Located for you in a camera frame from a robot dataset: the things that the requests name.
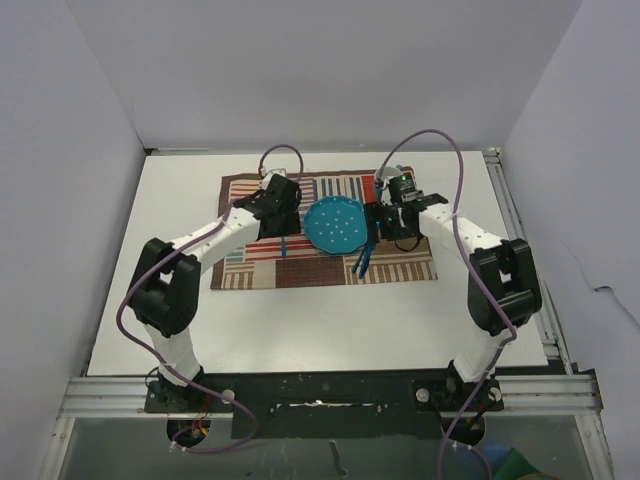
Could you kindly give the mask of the white blue mug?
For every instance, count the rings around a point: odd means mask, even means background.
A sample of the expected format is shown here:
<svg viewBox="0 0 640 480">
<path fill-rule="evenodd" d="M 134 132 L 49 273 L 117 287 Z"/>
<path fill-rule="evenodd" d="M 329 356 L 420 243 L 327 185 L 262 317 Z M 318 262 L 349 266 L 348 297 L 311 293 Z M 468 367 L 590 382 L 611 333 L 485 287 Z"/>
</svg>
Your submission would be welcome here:
<svg viewBox="0 0 640 480">
<path fill-rule="evenodd" d="M 381 166 L 374 174 L 374 184 L 377 188 L 384 189 L 391 179 L 403 174 L 404 172 L 400 165 L 396 167 Z"/>
</svg>

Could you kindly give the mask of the striped patchwork placemat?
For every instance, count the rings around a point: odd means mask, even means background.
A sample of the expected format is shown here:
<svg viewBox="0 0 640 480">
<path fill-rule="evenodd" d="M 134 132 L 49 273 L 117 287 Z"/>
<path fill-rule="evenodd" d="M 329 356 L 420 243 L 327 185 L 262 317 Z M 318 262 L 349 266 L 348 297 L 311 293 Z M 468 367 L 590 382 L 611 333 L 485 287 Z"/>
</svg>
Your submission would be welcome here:
<svg viewBox="0 0 640 480">
<path fill-rule="evenodd" d="M 221 180 L 219 214 L 227 204 L 248 196 L 259 187 L 258 174 L 242 173 Z M 374 200 L 373 170 L 343 170 L 305 173 L 301 181 L 301 224 L 304 214 L 325 196 L 344 195 L 361 201 Z M 304 234 L 286 238 L 287 257 L 281 257 L 281 239 L 266 239 L 236 249 L 213 267 L 211 290 L 255 290 L 326 287 L 437 280 L 438 274 L 428 240 L 411 252 L 393 242 L 376 246 L 363 279 L 351 269 L 359 249 L 346 255 L 331 255 L 312 246 Z"/>
</svg>

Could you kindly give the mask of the blue polka dot plate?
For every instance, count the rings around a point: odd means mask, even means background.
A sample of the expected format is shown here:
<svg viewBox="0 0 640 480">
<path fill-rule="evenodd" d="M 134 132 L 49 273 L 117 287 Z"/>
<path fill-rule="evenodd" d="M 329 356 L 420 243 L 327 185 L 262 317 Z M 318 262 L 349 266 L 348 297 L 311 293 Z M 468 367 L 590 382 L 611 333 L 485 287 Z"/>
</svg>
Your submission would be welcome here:
<svg viewBox="0 0 640 480">
<path fill-rule="evenodd" d="M 331 255 L 355 252 L 367 242 L 364 205 L 346 196 L 314 202 L 303 218 L 303 231 L 318 250 Z"/>
</svg>

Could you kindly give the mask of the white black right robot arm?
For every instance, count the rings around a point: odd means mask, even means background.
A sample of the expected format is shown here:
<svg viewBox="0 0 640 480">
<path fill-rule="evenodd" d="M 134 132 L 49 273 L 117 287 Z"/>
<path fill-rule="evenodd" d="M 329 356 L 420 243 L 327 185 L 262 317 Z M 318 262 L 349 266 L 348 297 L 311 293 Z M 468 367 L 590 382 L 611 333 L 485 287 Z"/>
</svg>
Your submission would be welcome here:
<svg viewBox="0 0 640 480">
<path fill-rule="evenodd" d="M 445 384 L 448 402 L 469 408 L 481 396 L 502 350 L 540 311 L 542 296 L 529 244 L 503 239 L 455 211 L 439 194 L 412 201 L 364 205 L 368 241 L 434 240 L 457 254 L 468 270 L 467 308 L 475 326 L 453 360 L 458 376 Z"/>
</svg>

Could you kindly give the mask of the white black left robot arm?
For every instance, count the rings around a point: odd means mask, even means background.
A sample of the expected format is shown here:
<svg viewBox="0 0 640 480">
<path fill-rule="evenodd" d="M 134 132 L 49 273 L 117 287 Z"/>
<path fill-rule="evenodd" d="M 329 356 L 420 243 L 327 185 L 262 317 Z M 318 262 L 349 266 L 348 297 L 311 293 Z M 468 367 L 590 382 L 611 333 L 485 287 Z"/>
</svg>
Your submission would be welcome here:
<svg viewBox="0 0 640 480">
<path fill-rule="evenodd" d="M 200 405 L 204 387 L 189 332 L 200 293 L 200 278 L 228 254 L 261 239 L 301 232 L 297 181 L 275 170 L 249 196 L 228 204 L 204 227 L 172 241 L 153 238 L 138 259 L 126 296 L 151 337 L 159 374 L 170 384 L 168 399 L 180 410 Z"/>
</svg>

